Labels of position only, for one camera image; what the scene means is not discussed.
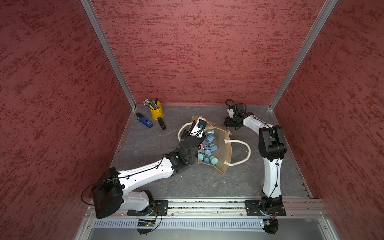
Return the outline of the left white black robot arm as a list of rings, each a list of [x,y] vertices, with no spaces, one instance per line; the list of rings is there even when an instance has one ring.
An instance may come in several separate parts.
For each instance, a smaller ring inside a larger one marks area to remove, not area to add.
[[[206,137],[187,136],[174,151],[163,155],[152,164],[127,171],[107,169],[98,181],[91,184],[91,192],[97,219],[104,219],[120,209],[150,213],[156,206],[150,191],[136,189],[170,178],[189,168],[198,160],[201,143]]]

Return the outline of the blue stapler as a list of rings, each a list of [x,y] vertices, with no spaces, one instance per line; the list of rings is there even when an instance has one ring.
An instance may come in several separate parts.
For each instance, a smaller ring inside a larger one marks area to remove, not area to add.
[[[150,122],[147,118],[145,118],[144,115],[142,115],[141,113],[136,113],[136,116],[137,116],[137,120],[142,124],[144,124],[146,127],[152,128],[154,126],[152,122]]]

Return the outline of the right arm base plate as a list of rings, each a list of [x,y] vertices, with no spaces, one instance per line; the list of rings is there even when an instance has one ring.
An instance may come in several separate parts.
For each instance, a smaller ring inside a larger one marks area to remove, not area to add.
[[[245,209],[249,217],[285,217],[287,215],[283,202],[266,201],[245,201]]]

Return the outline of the yellow pen cup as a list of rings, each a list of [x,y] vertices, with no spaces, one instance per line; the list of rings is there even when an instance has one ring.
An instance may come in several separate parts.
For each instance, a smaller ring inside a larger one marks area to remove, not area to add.
[[[151,112],[151,115],[152,115],[152,118],[154,120],[157,120],[158,118],[164,118],[164,112],[163,112],[163,108],[162,108],[162,104],[160,101],[157,102],[157,108],[156,109],[153,109],[153,107],[150,107],[150,112]]]

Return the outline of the pens in cup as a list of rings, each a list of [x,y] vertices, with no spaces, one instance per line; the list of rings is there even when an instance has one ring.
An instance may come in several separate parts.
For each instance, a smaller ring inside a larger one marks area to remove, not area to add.
[[[151,110],[157,110],[158,109],[158,107],[156,106],[156,101],[154,101],[154,100],[152,100],[152,101],[149,101],[148,99],[145,99],[144,101],[143,101],[143,104],[145,105],[145,106],[147,106],[149,109],[151,109]]]

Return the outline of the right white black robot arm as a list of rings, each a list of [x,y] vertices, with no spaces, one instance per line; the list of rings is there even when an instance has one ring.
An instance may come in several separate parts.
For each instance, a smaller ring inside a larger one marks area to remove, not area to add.
[[[258,119],[252,112],[237,113],[228,110],[229,116],[225,119],[227,128],[247,127],[258,134],[258,149],[264,160],[264,185],[259,210],[268,217],[285,216],[283,196],[281,192],[281,168],[287,144],[283,128],[279,125],[270,125]]]

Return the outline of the aluminium front rail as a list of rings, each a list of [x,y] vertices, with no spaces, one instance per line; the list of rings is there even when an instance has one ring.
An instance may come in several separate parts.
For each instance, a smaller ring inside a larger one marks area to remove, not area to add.
[[[322,200],[287,198],[275,213],[264,214],[258,198],[194,198],[157,199],[156,207],[149,213],[118,210],[111,216],[97,219],[89,208],[77,240],[88,240],[92,230],[144,229],[142,221],[154,221],[147,229],[226,230],[256,232],[265,230],[282,233],[284,220],[313,220],[327,240],[339,239]]]

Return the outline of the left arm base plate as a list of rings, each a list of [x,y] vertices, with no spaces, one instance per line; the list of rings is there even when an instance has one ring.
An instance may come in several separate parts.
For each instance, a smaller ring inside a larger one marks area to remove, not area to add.
[[[128,216],[166,216],[168,212],[168,200],[154,200],[142,211],[128,210]]]

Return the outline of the black staple box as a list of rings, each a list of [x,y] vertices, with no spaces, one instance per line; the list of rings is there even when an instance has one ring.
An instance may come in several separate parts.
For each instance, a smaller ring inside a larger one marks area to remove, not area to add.
[[[159,123],[161,129],[162,129],[163,131],[166,130],[167,127],[166,127],[166,125],[165,125],[163,119],[162,119],[161,117],[158,117],[157,120],[158,120],[158,123]]]

